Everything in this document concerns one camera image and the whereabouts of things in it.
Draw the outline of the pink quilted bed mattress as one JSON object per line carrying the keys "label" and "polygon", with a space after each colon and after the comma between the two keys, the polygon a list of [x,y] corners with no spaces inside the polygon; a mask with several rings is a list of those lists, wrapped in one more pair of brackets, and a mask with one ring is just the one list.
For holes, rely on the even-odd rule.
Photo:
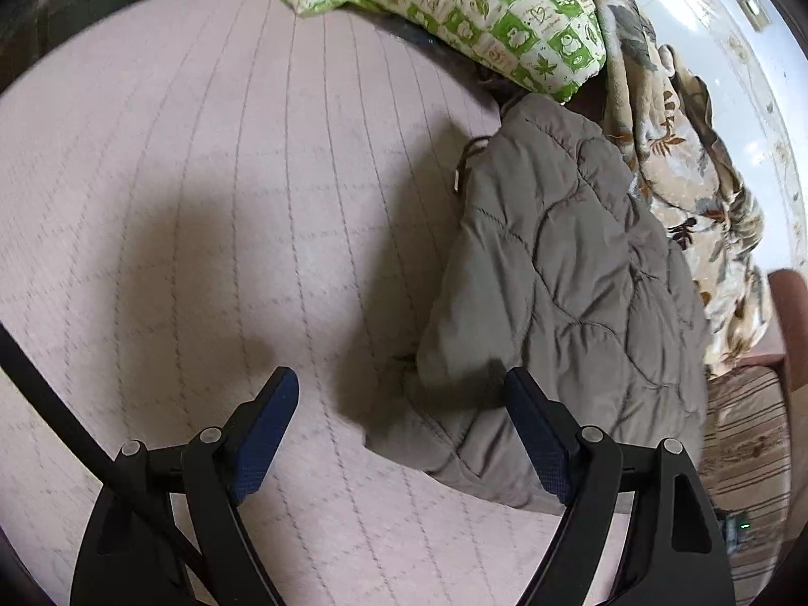
{"label": "pink quilted bed mattress", "polygon": [[2,98],[2,321],[108,453],[183,443],[279,365],[300,403],[241,506],[290,604],[512,604],[552,516],[366,449],[500,125],[459,70],[350,10],[146,0]]}

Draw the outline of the striped floral headboard cushion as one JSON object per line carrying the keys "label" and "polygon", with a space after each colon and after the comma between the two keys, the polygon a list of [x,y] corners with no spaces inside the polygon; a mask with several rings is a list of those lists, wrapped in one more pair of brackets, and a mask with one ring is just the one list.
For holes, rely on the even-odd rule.
{"label": "striped floral headboard cushion", "polygon": [[789,423],[773,369],[739,367],[708,384],[700,476],[718,508],[746,517],[730,568],[735,602],[752,603],[777,566],[790,502]]}

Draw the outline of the beige leaf-print blanket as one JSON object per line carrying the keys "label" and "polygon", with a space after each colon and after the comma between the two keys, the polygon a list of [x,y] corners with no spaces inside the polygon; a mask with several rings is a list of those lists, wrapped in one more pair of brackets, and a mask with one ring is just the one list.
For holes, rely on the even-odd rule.
{"label": "beige leaf-print blanket", "polygon": [[604,130],[633,171],[631,191],[677,243],[710,337],[712,376],[737,367],[773,313],[753,260],[764,216],[712,126],[705,82],[660,44],[635,0],[593,0],[607,51]]}

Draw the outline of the grey-brown quilted hooded coat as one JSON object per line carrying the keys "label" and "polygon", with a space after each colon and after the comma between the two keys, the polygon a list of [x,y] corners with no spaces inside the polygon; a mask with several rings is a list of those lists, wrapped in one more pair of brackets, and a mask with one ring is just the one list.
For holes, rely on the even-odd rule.
{"label": "grey-brown quilted hooded coat", "polygon": [[620,443],[704,446],[708,341],[681,248],[600,127],[531,94],[473,162],[458,236],[411,363],[367,447],[450,488],[557,515],[506,407],[515,367]]}

